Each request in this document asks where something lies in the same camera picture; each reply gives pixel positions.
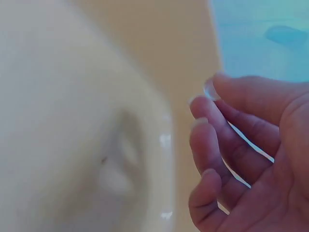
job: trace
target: fingernail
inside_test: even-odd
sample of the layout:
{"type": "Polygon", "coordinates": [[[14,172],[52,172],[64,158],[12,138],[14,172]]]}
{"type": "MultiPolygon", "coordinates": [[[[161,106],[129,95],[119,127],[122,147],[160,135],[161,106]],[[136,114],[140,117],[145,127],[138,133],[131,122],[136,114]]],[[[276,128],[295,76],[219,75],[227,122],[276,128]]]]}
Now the fingernail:
{"type": "Polygon", "coordinates": [[[190,98],[189,101],[188,101],[188,104],[191,105],[191,103],[194,101],[194,99],[198,98],[198,97],[204,97],[204,95],[196,95],[196,96],[190,98]]]}
{"type": "Polygon", "coordinates": [[[206,170],[202,173],[202,178],[203,178],[204,176],[206,176],[207,174],[212,173],[212,172],[215,172],[215,170],[212,169],[212,168],[206,169],[206,170]]]}
{"type": "Polygon", "coordinates": [[[213,86],[213,77],[206,81],[204,85],[204,93],[205,96],[212,101],[217,101],[221,99],[213,86]]]}
{"type": "Polygon", "coordinates": [[[193,130],[195,127],[201,125],[201,124],[208,124],[208,119],[206,117],[201,117],[195,120],[195,122],[192,124],[191,129],[193,130]]]}

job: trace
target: blue wall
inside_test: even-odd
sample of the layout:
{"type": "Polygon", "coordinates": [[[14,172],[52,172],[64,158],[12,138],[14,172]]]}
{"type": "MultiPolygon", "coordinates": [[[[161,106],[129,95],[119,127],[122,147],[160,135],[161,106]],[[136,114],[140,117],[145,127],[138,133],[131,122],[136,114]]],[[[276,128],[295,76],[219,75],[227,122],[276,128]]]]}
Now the blue wall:
{"type": "Polygon", "coordinates": [[[309,81],[309,0],[212,0],[224,70],[309,81]]]}

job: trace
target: hand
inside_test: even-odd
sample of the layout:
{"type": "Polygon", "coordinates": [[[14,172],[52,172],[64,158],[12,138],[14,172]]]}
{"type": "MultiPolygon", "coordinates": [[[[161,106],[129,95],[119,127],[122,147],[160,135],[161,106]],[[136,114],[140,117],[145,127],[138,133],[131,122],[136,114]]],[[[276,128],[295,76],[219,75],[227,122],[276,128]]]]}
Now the hand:
{"type": "Polygon", "coordinates": [[[190,104],[197,119],[190,145],[202,175],[189,200],[194,224],[201,232],[308,232],[309,84],[224,74],[206,84],[221,99],[199,96],[190,104]]]}

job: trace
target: bathroom floor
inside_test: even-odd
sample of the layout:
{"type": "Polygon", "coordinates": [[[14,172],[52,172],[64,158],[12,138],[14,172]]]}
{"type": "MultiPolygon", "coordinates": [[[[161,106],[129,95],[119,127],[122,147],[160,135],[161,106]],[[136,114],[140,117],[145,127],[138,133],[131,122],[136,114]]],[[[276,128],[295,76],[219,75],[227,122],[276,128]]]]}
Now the bathroom floor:
{"type": "Polygon", "coordinates": [[[309,81],[308,0],[212,0],[212,8],[227,73],[309,81]]]}

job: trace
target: finger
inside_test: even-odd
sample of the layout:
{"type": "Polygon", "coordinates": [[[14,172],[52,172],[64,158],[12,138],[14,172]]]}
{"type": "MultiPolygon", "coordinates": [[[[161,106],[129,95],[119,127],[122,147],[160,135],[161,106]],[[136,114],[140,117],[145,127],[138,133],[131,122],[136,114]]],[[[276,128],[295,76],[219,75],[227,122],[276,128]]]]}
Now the finger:
{"type": "Polygon", "coordinates": [[[206,85],[213,85],[219,96],[235,109],[277,126],[286,108],[308,92],[308,85],[304,83],[292,84],[258,76],[230,78],[222,73],[216,74],[206,85]]]}
{"type": "Polygon", "coordinates": [[[221,191],[221,178],[214,169],[206,170],[189,199],[193,223],[200,231],[215,232],[227,215],[218,207],[217,196],[221,191]]]}
{"type": "Polygon", "coordinates": [[[206,117],[213,125],[224,160],[247,183],[254,184],[272,165],[231,128],[213,101],[200,96],[191,102],[190,108],[195,118],[206,117]]]}
{"type": "Polygon", "coordinates": [[[202,174],[206,169],[214,169],[221,177],[222,190],[218,201],[227,209],[235,207],[238,200],[248,190],[248,187],[238,181],[224,164],[216,136],[216,131],[207,120],[197,120],[190,136],[190,146],[194,162],[202,174]]]}
{"type": "Polygon", "coordinates": [[[223,100],[215,102],[227,121],[237,127],[247,139],[272,157],[275,157],[281,144],[279,127],[234,109],[223,100]]]}

